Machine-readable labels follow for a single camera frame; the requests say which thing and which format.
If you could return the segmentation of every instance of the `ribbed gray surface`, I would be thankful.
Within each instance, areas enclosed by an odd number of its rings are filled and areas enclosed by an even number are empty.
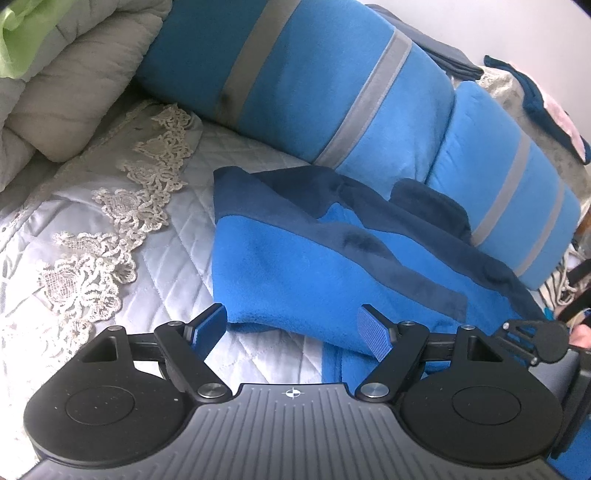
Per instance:
[[[156,455],[104,471],[45,461],[26,480],[556,480],[543,461],[513,469],[454,465],[417,446],[390,409],[342,385],[244,385],[238,398],[197,409]]]

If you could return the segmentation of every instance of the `hand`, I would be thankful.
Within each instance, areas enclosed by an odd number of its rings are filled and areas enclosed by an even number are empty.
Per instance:
[[[591,328],[584,324],[577,325],[570,333],[569,343],[580,348],[591,348]]]

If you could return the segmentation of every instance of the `bed sheet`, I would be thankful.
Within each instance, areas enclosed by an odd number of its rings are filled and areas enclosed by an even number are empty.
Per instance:
[[[213,170],[305,164],[148,100],[29,189],[0,232],[0,476],[12,480],[35,463],[24,406],[80,345],[109,325],[143,333],[186,322],[213,302]],[[146,195],[149,214],[138,207]],[[126,260],[109,270],[117,249]],[[233,391],[242,382],[320,382],[322,344],[280,330],[228,332],[206,363]]]

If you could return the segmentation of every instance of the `black strap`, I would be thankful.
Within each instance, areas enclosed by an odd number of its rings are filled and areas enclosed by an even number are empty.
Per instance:
[[[567,305],[565,309],[558,315],[558,320],[567,323],[571,318],[582,312],[584,309],[591,307],[591,288],[585,290],[573,303]]]
[[[584,260],[566,274],[569,285],[574,286],[591,273],[591,258]]]

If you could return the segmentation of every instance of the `green fabric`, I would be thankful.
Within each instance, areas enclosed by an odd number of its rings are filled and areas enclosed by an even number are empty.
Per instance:
[[[0,12],[0,78],[19,78],[76,0],[15,0]]]

